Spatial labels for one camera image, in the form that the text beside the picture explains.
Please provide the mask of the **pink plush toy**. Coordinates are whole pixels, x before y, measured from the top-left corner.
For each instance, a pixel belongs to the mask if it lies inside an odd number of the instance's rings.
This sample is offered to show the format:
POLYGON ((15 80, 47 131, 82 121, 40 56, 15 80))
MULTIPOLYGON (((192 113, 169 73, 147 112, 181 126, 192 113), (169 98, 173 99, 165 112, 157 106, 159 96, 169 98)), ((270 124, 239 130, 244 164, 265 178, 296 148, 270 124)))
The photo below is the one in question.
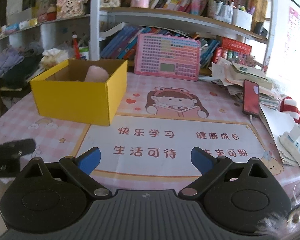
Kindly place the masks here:
POLYGON ((109 78, 109 73, 99 67, 92 65, 89 67, 88 72, 85 77, 85 82, 106 82, 109 78))

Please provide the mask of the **pile of clothes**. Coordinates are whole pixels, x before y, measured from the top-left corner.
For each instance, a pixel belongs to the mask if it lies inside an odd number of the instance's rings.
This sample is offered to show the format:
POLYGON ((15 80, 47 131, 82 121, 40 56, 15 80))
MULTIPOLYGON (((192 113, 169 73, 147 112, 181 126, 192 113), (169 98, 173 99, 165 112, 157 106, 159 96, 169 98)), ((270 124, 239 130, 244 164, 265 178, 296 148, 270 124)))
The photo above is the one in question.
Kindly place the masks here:
POLYGON ((32 42, 26 48, 7 47, 0 53, 0 88, 24 88, 39 69, 43 47, 32 42))

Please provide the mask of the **pink cartoon desk mat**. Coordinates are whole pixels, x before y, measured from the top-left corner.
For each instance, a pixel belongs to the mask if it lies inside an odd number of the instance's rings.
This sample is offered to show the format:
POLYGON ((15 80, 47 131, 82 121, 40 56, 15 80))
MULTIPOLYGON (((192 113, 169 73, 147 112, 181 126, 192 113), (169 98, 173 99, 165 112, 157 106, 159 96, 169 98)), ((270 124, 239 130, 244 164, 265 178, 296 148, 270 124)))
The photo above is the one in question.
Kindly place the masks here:
POLYGON ((199 176, 190 161, 194 147, 240 163, 260 158, 289 196, 300 181, 300 168, 283 165, 262 122, 249 119, 225 88, 208 82, 130 73, 126 94, 109 126, 40 116, 29 94, 0 118, 0 143, 27 138, 36 141, 32 156, 46 162, 98 147, 101 162, 93 177, 112 190, 180 190, 199 176), (149 114, 147 94, 159 86, 195 94, 209 116, 200 118, 193 110, 149 114))

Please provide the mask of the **red smartphone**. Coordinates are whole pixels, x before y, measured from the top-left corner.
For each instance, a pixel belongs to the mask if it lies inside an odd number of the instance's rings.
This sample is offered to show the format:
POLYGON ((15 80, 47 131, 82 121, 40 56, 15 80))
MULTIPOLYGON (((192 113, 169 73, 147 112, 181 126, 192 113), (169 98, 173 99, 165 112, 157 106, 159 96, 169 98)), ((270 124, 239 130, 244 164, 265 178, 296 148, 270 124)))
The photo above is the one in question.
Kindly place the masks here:
POLYGON ((259 85, 250 80, 243 81, 243 113, 255 118, 260 114, 259 85))

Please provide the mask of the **yellow cardboard box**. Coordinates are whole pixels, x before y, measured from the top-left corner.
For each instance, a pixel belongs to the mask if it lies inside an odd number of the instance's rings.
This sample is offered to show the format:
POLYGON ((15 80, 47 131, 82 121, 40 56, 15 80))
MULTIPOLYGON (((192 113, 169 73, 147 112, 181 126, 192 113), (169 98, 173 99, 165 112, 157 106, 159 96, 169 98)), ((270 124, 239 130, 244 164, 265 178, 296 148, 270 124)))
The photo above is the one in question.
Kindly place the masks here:
POLYGON ((65 60, 30 81, 42 116, 109 126, 127 89, 125 60, 65 60), (109 74, 105 82, 86 82, 90 66, 109 74))

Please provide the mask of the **stack of papers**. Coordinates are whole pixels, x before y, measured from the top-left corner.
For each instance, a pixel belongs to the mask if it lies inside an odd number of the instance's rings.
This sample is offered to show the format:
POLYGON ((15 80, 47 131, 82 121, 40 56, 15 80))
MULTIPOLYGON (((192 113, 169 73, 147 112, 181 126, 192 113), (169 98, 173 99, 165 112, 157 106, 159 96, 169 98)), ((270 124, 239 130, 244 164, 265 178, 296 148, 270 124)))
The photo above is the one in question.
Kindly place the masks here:
POLYGON ((210 63, 208 68, 200 69, 199 79, 225 86, 239 102, 243 101, 243 82, 248 80, 258 84, 261 104, 278 109, 281 103, 279 94, 275 92, 274 81, 267 78, 262 70, 230 62, 222 57, 217 63, 210 63))

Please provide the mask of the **pink calculator learning board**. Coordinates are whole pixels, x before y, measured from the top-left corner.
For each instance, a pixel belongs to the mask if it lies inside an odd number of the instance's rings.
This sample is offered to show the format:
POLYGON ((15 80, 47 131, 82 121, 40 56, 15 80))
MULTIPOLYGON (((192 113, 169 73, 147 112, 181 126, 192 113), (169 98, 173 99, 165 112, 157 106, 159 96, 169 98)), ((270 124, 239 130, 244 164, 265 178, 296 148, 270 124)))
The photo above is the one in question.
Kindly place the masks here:
POLYGON ((191 38, 141 33, 134 58, 134 73, 197 81, 200 48, 200 42, 191 38))

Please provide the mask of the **red book box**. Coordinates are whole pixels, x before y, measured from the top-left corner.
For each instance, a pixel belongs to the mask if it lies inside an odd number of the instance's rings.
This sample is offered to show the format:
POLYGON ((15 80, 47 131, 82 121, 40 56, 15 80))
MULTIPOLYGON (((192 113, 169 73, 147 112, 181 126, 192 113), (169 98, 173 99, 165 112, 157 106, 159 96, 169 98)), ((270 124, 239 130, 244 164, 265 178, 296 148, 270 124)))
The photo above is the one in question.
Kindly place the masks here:
POLYGON ((222 48, 247 55, 250 55, 252 50, 250 45, 226 37, 221 38, 220 45, 222 48))

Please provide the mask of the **row of blue books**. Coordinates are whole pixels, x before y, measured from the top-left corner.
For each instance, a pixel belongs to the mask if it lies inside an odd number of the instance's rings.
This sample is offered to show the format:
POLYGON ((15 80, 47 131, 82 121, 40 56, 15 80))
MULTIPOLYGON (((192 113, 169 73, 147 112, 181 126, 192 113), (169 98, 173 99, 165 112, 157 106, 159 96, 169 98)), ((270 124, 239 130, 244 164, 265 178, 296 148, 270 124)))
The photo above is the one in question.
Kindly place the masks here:
POLYGON ((100 58, 118 59, 121 52, 129 45, 130 40, 134 40, 134 36, 142 30, 143 27, 140 26, 125 26, 100 52, 100 58))

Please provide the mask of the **white shelf unit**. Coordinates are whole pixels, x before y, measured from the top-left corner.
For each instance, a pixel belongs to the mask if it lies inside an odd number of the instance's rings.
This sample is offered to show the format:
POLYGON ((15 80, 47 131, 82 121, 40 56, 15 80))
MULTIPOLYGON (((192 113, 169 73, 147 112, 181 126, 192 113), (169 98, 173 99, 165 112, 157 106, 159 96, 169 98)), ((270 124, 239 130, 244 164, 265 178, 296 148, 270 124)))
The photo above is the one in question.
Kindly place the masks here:
POLYGON ((187 14, 180 11, 148 8, 101 8, 98 0, 93 0, 90 13, 71 16, 65 19, 45 21, 24 30, 18 30, 11 35, 0 38, 0 53, 7 46, 27 46, 32 40, 39 40, 44 49, 56 47, 67 35, 58 30, 58 26, 72 28, 78 34, 90 35, 90 57, 99 58, 101 49, 101 29, 111 27, 121 22, 132 25, 146 25, 183 31, 189 34, 199 34, 202 37, 228 37, 237 41, 246 39, 266 44, 265 59, 271 54, 271 38, 245 30, 232 24, 208 17, 187 14))

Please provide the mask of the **pink floral doll ornament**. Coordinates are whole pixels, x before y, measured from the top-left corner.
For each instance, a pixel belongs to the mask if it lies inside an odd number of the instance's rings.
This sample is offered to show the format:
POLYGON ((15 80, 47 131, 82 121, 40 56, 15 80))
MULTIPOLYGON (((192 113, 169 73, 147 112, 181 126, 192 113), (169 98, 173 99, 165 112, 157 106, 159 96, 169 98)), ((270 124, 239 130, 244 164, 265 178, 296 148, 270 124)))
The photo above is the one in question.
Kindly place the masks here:
POLYGON ((57 19, 84 15, 85 3, 87 3, 87 0, 57 0, 57 19))

